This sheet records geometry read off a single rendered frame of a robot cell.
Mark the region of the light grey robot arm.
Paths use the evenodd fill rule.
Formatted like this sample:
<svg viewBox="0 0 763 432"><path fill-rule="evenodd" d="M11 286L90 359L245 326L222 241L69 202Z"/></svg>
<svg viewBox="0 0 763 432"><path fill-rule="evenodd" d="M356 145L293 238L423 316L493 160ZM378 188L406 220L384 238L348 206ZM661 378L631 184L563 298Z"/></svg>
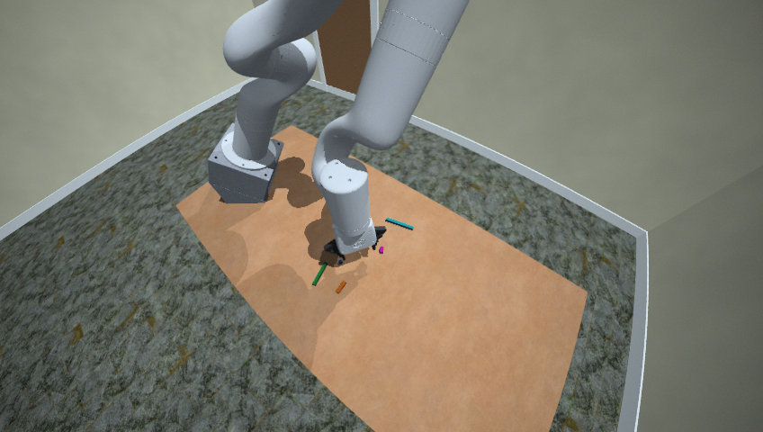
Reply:
<svg viewBox="0 0 763 432"><path fill-rule="evenodd" d="M230 164L245 170L272 165L270 138L280 106L316 69L316 51L304 37L343 1L269 0L229 27L223 41L228 66L257 78L241 87L234 131L221 144ZM353 237L368 229L368 172L349 154L356 142L387 150L399 141L469 1L389 0L353 106L320 133L312 159L333 230Z"/></svg>

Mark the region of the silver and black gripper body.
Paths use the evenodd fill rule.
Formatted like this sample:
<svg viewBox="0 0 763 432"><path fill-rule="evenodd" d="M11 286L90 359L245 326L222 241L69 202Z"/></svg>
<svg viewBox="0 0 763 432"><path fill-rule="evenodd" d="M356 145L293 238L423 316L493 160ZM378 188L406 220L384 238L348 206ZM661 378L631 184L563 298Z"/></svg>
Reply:
<svg viewBox="0 0 763 432"><path fill-rule="evenodd" d="M338 229L334 229L334 235L337 248L342 255L368 248L376 243L376 233L372 219L368 229L358 236L349 238L338 233Z"/></svg>

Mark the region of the green rod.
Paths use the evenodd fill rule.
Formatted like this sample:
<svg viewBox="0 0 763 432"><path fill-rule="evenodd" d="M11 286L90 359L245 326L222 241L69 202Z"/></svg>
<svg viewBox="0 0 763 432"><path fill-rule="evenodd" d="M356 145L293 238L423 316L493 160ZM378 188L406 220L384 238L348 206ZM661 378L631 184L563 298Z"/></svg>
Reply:
<svg viewBox="0 0 763 432"><path fill-rule="evenodd" d="M327 265L328 265L328 263L327 263L327 262L324 262L324 264L323 264L323 265L322 265L322 267L320 268L320 270L319 270L319 272L318 272L318 274L317 274L316 278L314 279L314 281L313 281L313 283L312 283L314 286L316 286L316 285L317 285L317 283L318 283L318 281L319 281L319 278L322 276L322 274L323 274L324 270L326 269Z"/></svg>

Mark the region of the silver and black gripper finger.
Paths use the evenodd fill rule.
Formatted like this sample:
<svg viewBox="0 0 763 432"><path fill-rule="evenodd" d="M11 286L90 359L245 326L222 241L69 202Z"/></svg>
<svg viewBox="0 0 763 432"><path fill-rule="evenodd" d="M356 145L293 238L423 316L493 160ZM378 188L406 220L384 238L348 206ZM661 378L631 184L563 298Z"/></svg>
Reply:
<svg viewBox="0 0 763 432"><path fill-rule="evenodd" d="M374 226L374 228L376 233L376 243L372 245L372 248L373 250L376 250L375 246L377 246L377 243L379 242L378 239L380 239L383 236L382 234L386 232L386 228L385 226Z"/></svg>
<svg viewBox="0 0 763 432"><path fill-rule="evenodd" d="M331 254L337 254L339 257L342 257L343 260L346 260L345 259L345 255L340 254L340 252L339 252L339 250L337 248L337 243L336 243L335 239L333 239L332 241L327 243L324 246L324 249L325 249L325 251L330 252Z"/></svg>

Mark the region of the turquoise rod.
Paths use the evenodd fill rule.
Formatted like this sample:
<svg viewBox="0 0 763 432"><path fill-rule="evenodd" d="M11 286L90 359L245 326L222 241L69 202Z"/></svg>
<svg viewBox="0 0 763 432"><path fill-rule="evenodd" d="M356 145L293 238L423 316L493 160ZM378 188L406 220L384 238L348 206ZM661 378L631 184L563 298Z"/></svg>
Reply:
<svg viewBox="0 0 763 432"><path fill-rule="evenodd" d="M397 220L393 220L393 219L387 218L386 221L388 221L390 223L393 223L393 224L396 224L396 225L399 225L401 227L407 228L409 230L413 230L414 229L413 226L410 226L410 225L408 225L406 223L403 223L403 222L400 222L400 221L397 221Z"/></svg>

